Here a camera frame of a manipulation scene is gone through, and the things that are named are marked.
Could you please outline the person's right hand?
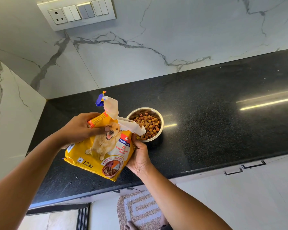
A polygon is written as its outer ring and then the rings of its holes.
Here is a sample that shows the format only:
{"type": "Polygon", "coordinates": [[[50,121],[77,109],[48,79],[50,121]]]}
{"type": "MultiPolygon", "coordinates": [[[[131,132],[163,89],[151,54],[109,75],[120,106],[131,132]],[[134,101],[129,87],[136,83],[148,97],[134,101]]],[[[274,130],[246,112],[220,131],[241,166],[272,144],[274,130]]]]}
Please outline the person's right hand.
{"type": "Polygon", "coordinates": [[[148,153],[134,153],[126,164],[127,168],[136,176],[140,177],[142,171],[151,164],[148,153]]]}

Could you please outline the person's left hand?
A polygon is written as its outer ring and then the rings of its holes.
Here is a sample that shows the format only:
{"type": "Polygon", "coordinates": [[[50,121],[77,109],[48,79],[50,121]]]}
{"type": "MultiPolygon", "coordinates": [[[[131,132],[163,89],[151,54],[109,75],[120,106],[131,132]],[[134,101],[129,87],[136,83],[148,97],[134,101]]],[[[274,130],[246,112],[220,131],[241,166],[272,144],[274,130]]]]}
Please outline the person's left hand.
{"type": "Polygon", "coordinates": [[[58,130],[59,138],[63,144],[61,149],[66,149],[71,144],[90,138],[88,137],[88,121],[98,116],[100,116],[98,112],[81,113],[58,130]]]}

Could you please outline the yellow dog food bag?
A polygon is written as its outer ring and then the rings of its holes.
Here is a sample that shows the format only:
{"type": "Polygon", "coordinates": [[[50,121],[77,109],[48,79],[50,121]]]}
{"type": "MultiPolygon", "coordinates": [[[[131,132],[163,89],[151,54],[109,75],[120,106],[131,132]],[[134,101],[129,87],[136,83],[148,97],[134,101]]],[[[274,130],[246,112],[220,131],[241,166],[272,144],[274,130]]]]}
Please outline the yellow dog food bag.
{"type": "Polygon", "coordinates": [[[103,91],[96,106],[104,112],[87,122],[88,128],[109,127],[103,135],[92,136],[71,144],[65,150],[64,161],[103,178],[116,181],[134,152],[132,134],[145,135],[146,129],[133,120],[119,117],[118,101],[103,91]]]}

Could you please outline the person's right forearm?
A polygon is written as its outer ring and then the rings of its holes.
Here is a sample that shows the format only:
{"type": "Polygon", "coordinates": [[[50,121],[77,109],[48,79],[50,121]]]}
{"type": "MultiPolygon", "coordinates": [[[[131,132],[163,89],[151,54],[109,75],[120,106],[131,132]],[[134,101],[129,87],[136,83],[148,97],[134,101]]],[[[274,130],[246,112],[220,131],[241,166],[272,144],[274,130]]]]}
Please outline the person's right forearm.
{"type": "Polygon", "coordinates": [[[152,163],[142,166],[138,177],[173,230],[232,230],[210,208],[165,178],[152,163]]]}

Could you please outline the person's left forearm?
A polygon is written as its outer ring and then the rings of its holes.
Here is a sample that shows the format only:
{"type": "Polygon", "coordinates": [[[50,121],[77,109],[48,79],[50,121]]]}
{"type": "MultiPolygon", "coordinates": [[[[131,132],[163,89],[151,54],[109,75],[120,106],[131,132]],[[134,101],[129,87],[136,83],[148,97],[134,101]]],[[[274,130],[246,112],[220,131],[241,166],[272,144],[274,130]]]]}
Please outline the person's left forearm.
{"type": "Polygon", "coordinates": [[[69,143],[57,131],[37,145],[0,181],[0,230],[17,230],[61,148],[69,143]]]}

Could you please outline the steel pet bowl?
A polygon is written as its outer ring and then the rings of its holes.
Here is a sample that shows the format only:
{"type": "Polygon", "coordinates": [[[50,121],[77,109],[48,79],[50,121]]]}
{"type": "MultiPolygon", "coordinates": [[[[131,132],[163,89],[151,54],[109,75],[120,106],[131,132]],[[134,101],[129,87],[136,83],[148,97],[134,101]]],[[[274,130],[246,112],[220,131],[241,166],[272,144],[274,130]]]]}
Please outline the steel pet bowl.
{"type": "Polygon", "coordinates": [[[164,128],[164,120],[162,115],[153,108],[142,107],[138,108],[127,116],[127,119],[135,121],[140,127],[143,127],[145,132],[142,135],[136,135],[138,140],[151,142],[156,139],[164,128]]]}

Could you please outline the heap of brown kibble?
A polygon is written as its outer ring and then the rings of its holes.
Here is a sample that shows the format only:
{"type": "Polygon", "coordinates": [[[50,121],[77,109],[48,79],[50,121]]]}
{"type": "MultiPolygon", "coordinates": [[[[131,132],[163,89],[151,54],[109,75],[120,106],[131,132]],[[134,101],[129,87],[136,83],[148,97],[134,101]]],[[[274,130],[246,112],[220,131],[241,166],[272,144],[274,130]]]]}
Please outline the heap of brown kibble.
{"type": "Polygon", "coordinates": [[[130,120],[135,121],[140,127],[144,127],[145,134],[139,136],[136,134],[138,140],[150,140],[161,133],[162,121],[157,113],[150,110],[139,110],[129,117],[130,120]]]}

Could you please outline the beige patterned floor mat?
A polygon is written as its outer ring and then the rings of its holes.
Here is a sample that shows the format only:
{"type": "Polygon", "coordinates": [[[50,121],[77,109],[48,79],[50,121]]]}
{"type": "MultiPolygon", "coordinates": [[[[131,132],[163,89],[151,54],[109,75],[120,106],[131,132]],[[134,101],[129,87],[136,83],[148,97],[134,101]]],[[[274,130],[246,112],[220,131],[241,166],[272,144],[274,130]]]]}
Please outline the beige patterned floor mat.
{"type": "Polygon", "coordinates": [[[138,230],[161,230],[169,223],[148,190],[121,195],[117,202],[120,230],[128,222],[138,230]]]}

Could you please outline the white base cabinet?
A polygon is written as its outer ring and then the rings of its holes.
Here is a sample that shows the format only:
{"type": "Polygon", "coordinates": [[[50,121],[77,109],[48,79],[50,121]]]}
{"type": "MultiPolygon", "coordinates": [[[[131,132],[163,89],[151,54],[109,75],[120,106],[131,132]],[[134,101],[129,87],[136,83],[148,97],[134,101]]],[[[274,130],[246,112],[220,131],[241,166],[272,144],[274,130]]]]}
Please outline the white base cabinet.
{"type": "Polygon", "coordinates": [[[288,230],[288,155],[241,173],[205,174],[171,182],[195,197],[234,230],[288,230]]]}

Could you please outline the black door frame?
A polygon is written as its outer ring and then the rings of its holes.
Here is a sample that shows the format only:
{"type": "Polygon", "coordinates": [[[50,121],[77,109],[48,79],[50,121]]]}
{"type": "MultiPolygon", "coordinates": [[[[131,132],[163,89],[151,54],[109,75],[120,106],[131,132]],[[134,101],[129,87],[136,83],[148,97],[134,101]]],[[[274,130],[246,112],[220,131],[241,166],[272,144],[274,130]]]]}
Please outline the black door frame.
{"type": "Polygon", "coordinates": [[[29,209],[25,216],[77,210],[78,214],[75,230],[88,230],[90,206],[90,203],[49,205],[40,208],[29,209]]]}

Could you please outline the white wall switch panel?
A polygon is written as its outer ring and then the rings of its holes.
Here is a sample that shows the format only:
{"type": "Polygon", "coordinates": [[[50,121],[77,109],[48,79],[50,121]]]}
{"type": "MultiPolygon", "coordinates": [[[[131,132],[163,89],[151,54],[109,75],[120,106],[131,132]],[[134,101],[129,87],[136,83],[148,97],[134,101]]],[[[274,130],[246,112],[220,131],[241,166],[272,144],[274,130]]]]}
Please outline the white wall switch panel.
{"type": "Polygon", "coordinates": [[[54,31],[116,19],[112,0],[51,0],[37,6],[54,31]]]}

